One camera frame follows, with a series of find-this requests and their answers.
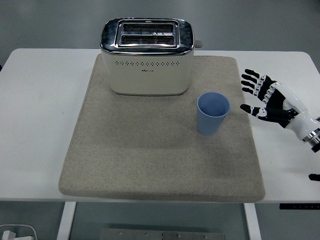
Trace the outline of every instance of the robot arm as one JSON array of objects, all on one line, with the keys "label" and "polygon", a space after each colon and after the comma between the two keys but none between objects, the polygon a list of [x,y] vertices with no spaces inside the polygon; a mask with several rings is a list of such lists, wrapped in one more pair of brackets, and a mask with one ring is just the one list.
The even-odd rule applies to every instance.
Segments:
[{"label": "robot arm", "polygon": [[280,124],[292,130],[299,140],[312,145],[316,153],[320,150],[320,122],[312,119],[307,107],[284,85],[267,75],[246,69],[242,74],[242,90],[256,96],[265,107],[242,104],[241,109],[267,122]]}]

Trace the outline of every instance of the plastic cup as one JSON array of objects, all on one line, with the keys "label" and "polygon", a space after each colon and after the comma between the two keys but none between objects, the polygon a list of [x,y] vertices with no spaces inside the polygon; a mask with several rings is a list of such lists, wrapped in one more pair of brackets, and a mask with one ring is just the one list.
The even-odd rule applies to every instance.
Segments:
[{"label": "plastic cup", "polygon": [[205,136],[214,135],[230,111],[229,100],[215,91],[203,93],[197,100],[197,129]]}]

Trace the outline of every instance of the gray felt mat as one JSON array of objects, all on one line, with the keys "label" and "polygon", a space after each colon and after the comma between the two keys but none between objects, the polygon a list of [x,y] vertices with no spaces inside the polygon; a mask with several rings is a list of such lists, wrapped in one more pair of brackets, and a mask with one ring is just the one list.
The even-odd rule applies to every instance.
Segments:
[{"label": "gray felt mat", "polygon": [[[197,131],[197,98],[217,91],[231,111],[214,136]],[[237,62],[195,56],[179,96],[118,95],[97,56],[65,157],[65,195],[128,200],[256,202],[265,195]]]}]

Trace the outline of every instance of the toaster vent hole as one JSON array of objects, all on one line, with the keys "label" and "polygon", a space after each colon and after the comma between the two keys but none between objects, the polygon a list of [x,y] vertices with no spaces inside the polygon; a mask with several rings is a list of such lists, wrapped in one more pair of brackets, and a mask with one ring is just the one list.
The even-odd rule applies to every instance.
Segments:
[{"label": "toaster vent hole", "polygon": [[141,61],[141,62],[133,62],[133,61],[115,61],[114,62],[116,65],[122,65],[122,66],[148,66],[148,67],[158,67],[158,66],[161,66],[161,67],[169,67],[169,66],[178,66],[180,64],[180,62],[178,61],[172,61],[172,62],[169,62],[169,61],[165,61],[165,62],[144,62],[144,61]]}]

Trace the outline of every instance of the white toaster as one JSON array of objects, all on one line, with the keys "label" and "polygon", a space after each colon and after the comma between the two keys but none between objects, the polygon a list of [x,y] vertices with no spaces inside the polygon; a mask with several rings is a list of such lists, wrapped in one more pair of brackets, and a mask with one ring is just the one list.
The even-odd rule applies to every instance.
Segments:
[{"label": "white toaster", "polygon": [[184,20],[116,18],[104,25],[100,48],[108,84],[118,94],[167,96],[188,89],[195,38]]}]

